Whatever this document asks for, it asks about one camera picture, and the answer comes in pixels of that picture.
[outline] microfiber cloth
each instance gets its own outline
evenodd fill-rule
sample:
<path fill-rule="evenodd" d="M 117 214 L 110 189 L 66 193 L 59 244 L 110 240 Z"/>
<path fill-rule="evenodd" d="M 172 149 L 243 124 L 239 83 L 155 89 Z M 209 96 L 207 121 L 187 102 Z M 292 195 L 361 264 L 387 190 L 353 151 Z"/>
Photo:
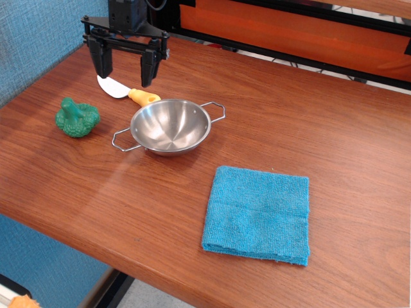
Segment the microfiber cloth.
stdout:
<path fill-rule="evenodd" d="M 221 166 L 205 218 L 204 250 L 308 265 L 309 179 Z"/>

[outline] blue fabric wall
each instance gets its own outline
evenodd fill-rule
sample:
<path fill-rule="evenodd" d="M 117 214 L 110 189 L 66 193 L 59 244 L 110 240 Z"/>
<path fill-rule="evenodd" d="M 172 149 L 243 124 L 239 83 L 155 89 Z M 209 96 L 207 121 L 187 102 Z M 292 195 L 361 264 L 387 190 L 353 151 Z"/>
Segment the blue fabric wall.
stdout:
<path fill-rule="evenodd" d="M 0 108 L 83 43 L 84 15 L 107 0 L 0 0 Z"/>
<path fill-rule="evenodd" d="M 0 274 L 42 308 L 75 308 L 109 267 L 0 215 Z"/>

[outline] orange knife handle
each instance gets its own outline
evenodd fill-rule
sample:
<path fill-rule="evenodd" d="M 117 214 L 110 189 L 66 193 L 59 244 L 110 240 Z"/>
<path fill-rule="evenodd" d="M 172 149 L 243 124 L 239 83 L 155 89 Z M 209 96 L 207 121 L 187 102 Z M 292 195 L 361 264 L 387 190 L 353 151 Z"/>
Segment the orange knife handle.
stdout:
<path fill-rule="evenodd" d="M 131 89 L 128 93 L 128 97 L 142 107 L 145 107 L 148 104 L 154 103 L 155 101 L 159 101 L 161 99 L 160 96 L 156 94 L 148 93 L 143 90 L 137 89 Z"/>

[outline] broccoli stem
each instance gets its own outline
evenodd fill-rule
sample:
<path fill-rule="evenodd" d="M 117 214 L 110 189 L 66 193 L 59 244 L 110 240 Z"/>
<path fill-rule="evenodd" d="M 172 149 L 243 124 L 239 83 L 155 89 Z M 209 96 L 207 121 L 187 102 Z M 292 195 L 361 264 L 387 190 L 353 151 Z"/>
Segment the broccoli stem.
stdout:
<path fill-rule="evenodd" d="M 63 99 L 62 109 L 69 121 L 77 122 L 79 118 L 85 117 L 84 112 L 77 107 L 76 103 L 71 98 Z"/>

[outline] floor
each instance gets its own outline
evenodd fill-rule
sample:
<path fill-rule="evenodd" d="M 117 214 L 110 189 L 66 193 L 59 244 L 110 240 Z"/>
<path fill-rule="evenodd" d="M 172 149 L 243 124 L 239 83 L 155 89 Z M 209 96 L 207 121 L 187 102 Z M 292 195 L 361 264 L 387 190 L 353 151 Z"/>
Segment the floor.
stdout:
<path fill-rule="evenodd" d="M 393 17 L 389 15 L 382 15 L 382 14 L 377 14 L 377 13 L 372 13 L 372 12 L 366 12 L 363 10 L 356 10 L 352 8 L 346 8 L 343 6 L 334 6 L 334 10 L 338 10 L 339 12 L 345 12 L 345 13 L 352 13 L 355 15 L 362 15 L 366 17 L 373 17 L 376 19 L 382 19 L 385 21 L 391 21 L 391 22 L 398 22 L 398 23 L 403 23 L 403 21 L 398 18 L 398 17 Z M 352 77 L 346 76 L 343 74 L 337 74 L 329 71 L 319 71 L 318 69 L 314 67 L 308 67 L 305 65 L 300 65 L 296 63 L 291 63 L 287 61 L 283 61 L 280 59 L 274 59 L 270 58 L 267 56 L 261 56 L 253 53 L 249 53 L 247 51 L 238 51 L 238 53 L 245 55 L 245 56 L 253 56 L 256 58 L 260 58 L 262 60 L 266 61 L 271 61 L 279 64 L 284 64 L 284 65 L 289 65 L 289 66 L 295 66 L 300 69 L 306 69 L 309 71 L 316 71 L 321 74 L 327 74 L 330 76 L 334 76 L 336 78 L 343 78 L 347 80 L 352 80 Z M 375 83 L 372 81 L 367 81 L 368 85 L 372 85 L 375 87 L 383 87 L 385 89 L 397 91 L 397 92 L 402 92 L 408 95 L 411 95 L 411 91 L 405 90 L 405 89 L 400 89 L 400 88 L 395 88 L 387 85 L 382 85 L 379 83 Z M 118 308 L 194 308 L 193 306 L 172 297 L 171 295 L 168 295 L 167 293 L 164 293 L 152 286 L 149 286 L 148 284 L 145 284 L 144 282 L 141 282 L 139 280 L 134 280 L 133 284 L 131 285 L 130 289 L 127 291 L 126 295 L 118 305 Z"/>

